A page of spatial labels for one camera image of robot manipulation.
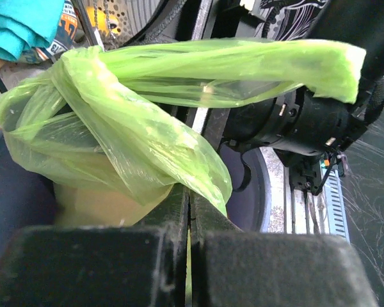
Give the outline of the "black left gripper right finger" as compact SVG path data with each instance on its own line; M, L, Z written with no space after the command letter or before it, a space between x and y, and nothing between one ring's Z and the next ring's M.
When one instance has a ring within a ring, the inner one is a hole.
M193 306L376 306L356 250L334 235L243 232L190 193Z

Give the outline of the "green trash bag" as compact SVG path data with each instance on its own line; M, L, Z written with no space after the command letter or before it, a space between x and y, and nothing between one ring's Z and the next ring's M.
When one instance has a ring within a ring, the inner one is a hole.
M65 52L0 95L12 159L55 184L60 226L130 226L182 184L220 212L227 167L162 104L236 108L306 86L356 101L366 51L332 40L236 38Z

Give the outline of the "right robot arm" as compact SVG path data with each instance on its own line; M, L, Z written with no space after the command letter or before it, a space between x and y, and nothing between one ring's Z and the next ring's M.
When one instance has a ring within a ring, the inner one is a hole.
M317 163L331 165L380 115L384 106L384 1L134 1L129 45L256 37L277 40L323 38L366 50L357 102L346 105L313 97L300 88L237 109L211 109L204 137L215 148L245 153L275 150L289 168L292 189L319 194L326 177Z

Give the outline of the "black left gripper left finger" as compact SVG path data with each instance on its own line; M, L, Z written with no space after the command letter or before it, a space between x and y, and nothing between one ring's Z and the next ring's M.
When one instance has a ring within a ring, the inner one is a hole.
M134 226L34 226L0 260L0 306L184 306L189 190Z

